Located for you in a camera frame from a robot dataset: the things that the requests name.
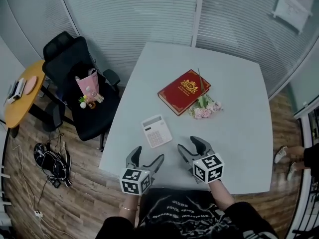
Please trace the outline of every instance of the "white table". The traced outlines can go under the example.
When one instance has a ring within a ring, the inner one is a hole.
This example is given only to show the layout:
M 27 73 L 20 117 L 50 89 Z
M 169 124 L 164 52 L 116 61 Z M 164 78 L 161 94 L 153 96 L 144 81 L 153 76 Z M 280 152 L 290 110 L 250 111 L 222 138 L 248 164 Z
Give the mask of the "white table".
M 195 120 L 187 112 L 177 116 L 157 92 L 180 75 L 194 69 L 212 87 L 209 95 L 224 111 L 209 119 Z M 141 121 L 162 114 L 173 140 L 151 149 Z M 165 160 L 154 176 L 154 187 L 202 189 L 185 169 L 177 144 L 194 150 L 189 137 L 208 141 L 225 162 L 223 183 L 231 194 L 270 189 L 273 134 L 270 108 L 259 65 L 219 52 L 187 46 L 147 43 L 125 88 L 108 135 L 100 169 L 119 176 L 128 154 L 143 147 L 141 164 L 150 164 L 164 153 Z

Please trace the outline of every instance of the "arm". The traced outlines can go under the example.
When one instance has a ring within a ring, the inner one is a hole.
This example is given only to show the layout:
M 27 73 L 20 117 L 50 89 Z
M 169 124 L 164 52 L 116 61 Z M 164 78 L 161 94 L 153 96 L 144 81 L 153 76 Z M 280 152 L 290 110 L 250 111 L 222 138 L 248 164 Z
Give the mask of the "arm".
M 215 199 L 217 207 L 222 211 L 225 211 L 228 207 L 235 203 L 234 198 L 220 180 L 209 183 L 209 188 L 213 198 Z
M 209 183 L 211 194 L 219 209 L 225 212 L 237 228 L 243 233 L 244 238 L 255 234 L 264 238 L 275 239 L 277 235 L 271 225 L 263 219 L 258 212 L 248 203 L 235 203 L 234 198 L 220 181 Z
M 103 72 L 103 76 L 108 80 L 111 86 L 114 88 L 116 94 L 119 94 L 118 84 L 120 82 L 120 77 L 111 69 L 107 69 Z
M 139 196 L 128 195 L 120 209 L 119 217 L 128 219 L 134 226 Z

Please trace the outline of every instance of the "pink item on table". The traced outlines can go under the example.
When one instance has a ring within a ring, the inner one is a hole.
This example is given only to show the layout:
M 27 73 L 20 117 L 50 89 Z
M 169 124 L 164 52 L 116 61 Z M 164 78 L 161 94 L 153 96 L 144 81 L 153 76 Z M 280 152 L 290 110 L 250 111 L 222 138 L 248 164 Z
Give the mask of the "pink item on table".
M 34 75 L 26 81 L 26 84 L 25 84 L 24 90 L 23 90 L 23 93 L 25 95 L 29 95 L 31 93 L 31 91 L 34 89 L 34 87 L 36 85 L 37 80 L 38 80 L 38 77 Z

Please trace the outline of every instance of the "chair armrest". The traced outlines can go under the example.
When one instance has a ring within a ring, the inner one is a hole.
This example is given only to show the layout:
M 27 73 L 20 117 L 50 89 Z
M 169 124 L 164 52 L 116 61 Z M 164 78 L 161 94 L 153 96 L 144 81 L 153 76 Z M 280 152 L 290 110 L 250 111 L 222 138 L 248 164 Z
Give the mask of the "chair armrest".
M 116 86 L 118 85 L 118 83 L 120 82 L 120 77 L 117 75 L 116 72 L 114 72 L 111 69 L 107 69 L 103 72 L 103 76 L 108 80 L 108 82 L 112 85 L 112 86 Z

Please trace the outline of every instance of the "gold emblem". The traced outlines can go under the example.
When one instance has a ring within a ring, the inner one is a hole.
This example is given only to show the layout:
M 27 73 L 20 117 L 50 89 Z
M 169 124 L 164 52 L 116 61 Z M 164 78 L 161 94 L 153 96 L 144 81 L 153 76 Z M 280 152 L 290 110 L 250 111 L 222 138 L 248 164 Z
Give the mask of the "gold emblem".
M 191 92 L 192 94 L 195 94 L 195 92 L 197 91 L 198 87 L 196 87 L 196 83 L 194 81 L 182 81 L 181 85 L 183 87 L 185 87 L 189 92 Z

